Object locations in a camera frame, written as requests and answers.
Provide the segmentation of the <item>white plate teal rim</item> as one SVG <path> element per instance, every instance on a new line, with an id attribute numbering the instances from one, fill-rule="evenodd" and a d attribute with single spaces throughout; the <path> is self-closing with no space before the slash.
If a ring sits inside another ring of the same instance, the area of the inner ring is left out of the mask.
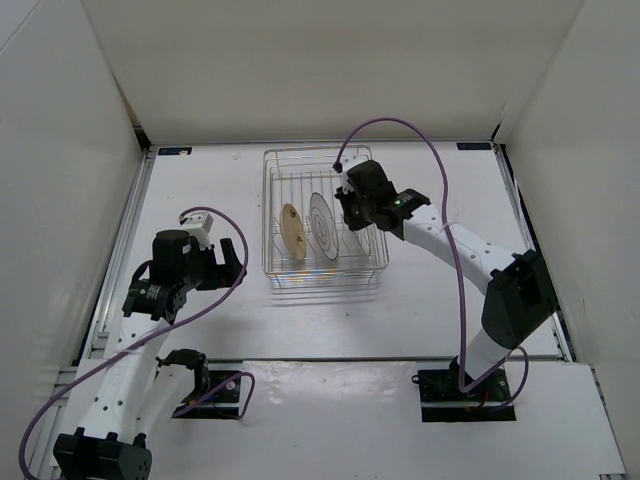
<path id="1" fill-rule="evenodd" d="M 368 238 L 368 230 L 352 231 L 344 226 L 342 241 L 346 253 L 350 257 L 369 257 L 371 255 L 371 245 Z"/>

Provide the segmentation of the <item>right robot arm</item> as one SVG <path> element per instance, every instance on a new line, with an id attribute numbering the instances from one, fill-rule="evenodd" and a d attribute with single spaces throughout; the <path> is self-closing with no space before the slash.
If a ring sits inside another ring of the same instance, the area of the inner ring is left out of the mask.
<path id="1" fill-rule="evenodd" d="M 511 253 L 448 223 L 425 195 L 396 190 L 374 160 L 343 159 L 333 168 L 341 179 L 335 197 L 350 230 L 373 225 L 389 232 L 451 266 L 460 287 L 471 282 L 483 294 L 480 330 L 460 341 L 449 375 L 455 396 L 476 397 L 508 355 L 559 309 L 542 254 Z"/>

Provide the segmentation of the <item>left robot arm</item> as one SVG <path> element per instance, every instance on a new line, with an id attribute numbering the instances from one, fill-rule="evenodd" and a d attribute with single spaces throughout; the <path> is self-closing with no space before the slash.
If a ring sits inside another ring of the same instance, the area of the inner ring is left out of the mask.
<path id="1" fill-rule="evenodd" d="M 218 261 L 204 230 L 164 230 L 140 265 L 122 307 L 118 348 L 95 372 L 103 379 L 72 433 L 56 439 L 53 456 L 65 479 L 146 479 L 148 438 L 157 421 L 182 415 L 217 392 L 205 354 L 161 347 L 189 292 L 231 292 L 246 274 L 231 239 Z"/>

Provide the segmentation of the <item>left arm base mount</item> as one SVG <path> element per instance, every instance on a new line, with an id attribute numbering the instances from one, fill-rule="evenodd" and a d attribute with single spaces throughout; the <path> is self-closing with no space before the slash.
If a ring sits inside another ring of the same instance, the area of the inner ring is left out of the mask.
<path id="1" fill-rule="evenodd" d="M 232 380 L 238 370 L 212 370 L 204 353 L 192 349 L 174 349 L 166 357 L 156 358 L 156 375 L 164 367 L 178 365 L 191 372 L 192 391 L 180 401 L 175 418 L 240 420 L 241 378 Z"/>

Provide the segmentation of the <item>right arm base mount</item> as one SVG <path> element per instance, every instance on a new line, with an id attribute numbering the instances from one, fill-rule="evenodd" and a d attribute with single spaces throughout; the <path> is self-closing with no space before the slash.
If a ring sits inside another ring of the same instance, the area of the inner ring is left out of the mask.
<path id="1" fill-rule="evenodd" d="M 503 367 L 471 392 L 459 389 L 448 362 L 418 362 L 411 382 L 418 387 L 423 423 L 515 422 L 512 392 Z"/>

